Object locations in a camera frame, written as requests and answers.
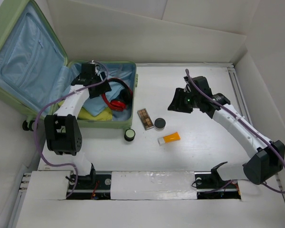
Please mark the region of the light blue cloth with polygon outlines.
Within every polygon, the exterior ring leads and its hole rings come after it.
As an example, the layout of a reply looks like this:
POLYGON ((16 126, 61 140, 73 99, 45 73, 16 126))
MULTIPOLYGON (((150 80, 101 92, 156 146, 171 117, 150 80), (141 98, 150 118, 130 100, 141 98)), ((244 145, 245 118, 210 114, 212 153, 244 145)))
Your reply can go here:
MULTIPOLYGON (((111 87, 111 91, 106 92, 105 96, 107 100, 110 102, 115 99, 120 91, 124 88, 122 85, 118 83, 109 83, 111 87)), ((108 105, 103 101, 101 96, 95 97, 93 99, 87 99, 83 105, 83 107, 93 116, 98 115, 102 112, 108 105)))

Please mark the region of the black round compact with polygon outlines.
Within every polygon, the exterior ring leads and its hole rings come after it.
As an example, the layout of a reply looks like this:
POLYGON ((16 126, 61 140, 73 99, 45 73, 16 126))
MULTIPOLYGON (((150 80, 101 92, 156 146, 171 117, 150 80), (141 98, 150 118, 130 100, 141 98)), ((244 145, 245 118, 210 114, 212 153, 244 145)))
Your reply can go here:
POLYGON ((157 118, 154 121, 154 127, 157 130, 163 130, 166 126, 166 121, 163 118, 157 118))

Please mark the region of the orange tube white cap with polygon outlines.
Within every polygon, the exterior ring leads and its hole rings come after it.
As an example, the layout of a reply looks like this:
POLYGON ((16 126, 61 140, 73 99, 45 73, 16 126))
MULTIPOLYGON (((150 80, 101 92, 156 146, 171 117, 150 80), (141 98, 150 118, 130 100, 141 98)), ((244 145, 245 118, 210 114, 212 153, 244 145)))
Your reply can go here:
POLYGON ((171 143, 171 142, 174 142, 174 141, 179 141, 181 138, 178 134, 178 132, 175 132, 175 133, 172 133, 172 134, 169 134, 169 135, 166 135, 164 137, 161 137, 161 138, 158 138, 158 144, 160 146, 166 144, 166 143, 171 143))

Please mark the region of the eyeshadow palette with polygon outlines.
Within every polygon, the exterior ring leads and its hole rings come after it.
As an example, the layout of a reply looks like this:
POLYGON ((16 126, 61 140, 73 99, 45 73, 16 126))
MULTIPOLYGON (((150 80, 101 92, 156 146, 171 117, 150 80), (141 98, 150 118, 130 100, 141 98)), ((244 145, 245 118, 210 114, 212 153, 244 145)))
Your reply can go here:
POLYGON ((145 130, 149 130, 154 127, 154 124, 145 108, 138 110, 137 113, 145 130))

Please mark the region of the yellow shorts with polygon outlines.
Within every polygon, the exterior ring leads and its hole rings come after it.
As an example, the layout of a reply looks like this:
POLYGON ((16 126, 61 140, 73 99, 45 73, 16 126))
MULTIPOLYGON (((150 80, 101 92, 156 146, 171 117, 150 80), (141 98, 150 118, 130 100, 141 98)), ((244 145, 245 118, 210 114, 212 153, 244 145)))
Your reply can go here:
POLYGON ((87 120, 87 121, 111 121, 113 119, 113 112, 109 107, 106 107, 96 116, 91 115, 84 107, 83 102, 79 101, 76 103, 76 100, 68 98, 66 100, 66 105, 64 105, 65 100, 58 103, 59 109, 54 112, 59 116, 67 116, 68 114, 75 114, 75 111, 79 110, 79 105, 81 109, 78 113, 78 120, 87 120))

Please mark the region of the red black headphones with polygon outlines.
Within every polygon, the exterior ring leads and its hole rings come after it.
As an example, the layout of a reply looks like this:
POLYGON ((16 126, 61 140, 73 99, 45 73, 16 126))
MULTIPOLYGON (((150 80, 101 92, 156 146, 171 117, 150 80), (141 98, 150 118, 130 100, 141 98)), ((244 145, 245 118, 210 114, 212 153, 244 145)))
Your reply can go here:
POLYGON ((108 82, 115 82, 122 85, 123 89, 120 91, 119 95, 112 101, 108 101, 105 94, 101 94, 103 101, 107 106, 113 111, 122 112, 127 108, 127 106, 133 101, 133 92, 130 87, 121 79, 110 78, 108 82))

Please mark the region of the green hard-shell suitcase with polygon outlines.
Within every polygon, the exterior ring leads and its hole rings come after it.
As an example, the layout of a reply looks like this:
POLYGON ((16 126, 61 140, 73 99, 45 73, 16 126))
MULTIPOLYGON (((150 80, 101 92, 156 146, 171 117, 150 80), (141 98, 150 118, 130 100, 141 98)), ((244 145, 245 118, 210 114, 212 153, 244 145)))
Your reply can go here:
MULTIPOLYGON (((81 65, 91 60, 68 61, 50 23, 34 0, 4 0, 0 6, 0 100, 27 119, 24 131, 34 131, 38 112, 69 93, 81 65)), ((134 93, 138 75, 130 61, 94 61, 96 74, 119 78, 134 93)), ((80 127, 127 129, 133 122, 133 102, 113 111, 112 120, 78 120, 80 127)))

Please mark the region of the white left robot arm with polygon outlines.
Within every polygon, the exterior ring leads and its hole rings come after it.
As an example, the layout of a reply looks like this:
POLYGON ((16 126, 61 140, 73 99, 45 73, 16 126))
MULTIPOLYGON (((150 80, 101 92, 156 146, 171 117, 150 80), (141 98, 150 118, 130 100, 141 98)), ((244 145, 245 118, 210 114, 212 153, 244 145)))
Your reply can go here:
POLYGON ((75 183, 78 175, 80 184, 88 189, 95 186, 96 174, 93 164, 80 152, 83 140, 77 118, 86 100, 110 89, 108 76, 105 65, 99 62, 83 63, 81 72, 71 82, 67 97, 61 100, 63 104, 44 119, 47 148, 76 169, 69 180, 75 183))

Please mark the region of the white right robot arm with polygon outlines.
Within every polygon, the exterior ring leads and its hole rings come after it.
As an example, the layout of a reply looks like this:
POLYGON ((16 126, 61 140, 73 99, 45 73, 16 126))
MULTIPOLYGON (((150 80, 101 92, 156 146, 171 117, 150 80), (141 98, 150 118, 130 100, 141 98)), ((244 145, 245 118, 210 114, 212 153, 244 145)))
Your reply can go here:
POLYGON ((222 162, 211 169, 210 181, 221 187, 229 180, 249 180, 255 185, 265 183, 280 172, 284 165, 285 145, 272 141, 257 132, 221 93, 213 94, 206 77, 184 77, 185 88, 176 88, 169 111, 192 113, 199 109, 202 113, 224 127, 243 147, 248 161, 229 164, 222 162))

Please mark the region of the black metal base rail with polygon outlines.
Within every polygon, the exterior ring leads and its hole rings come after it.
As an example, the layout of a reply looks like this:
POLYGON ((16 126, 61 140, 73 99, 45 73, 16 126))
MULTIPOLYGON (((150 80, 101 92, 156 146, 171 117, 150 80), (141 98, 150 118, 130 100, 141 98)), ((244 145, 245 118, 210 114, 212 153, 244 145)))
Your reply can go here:
POLYGON ((216 184, 210 172, 113 171, 97 172, 93 181, 70 181, 69 200, 219 200, 240 199, 237 182, 216 184))

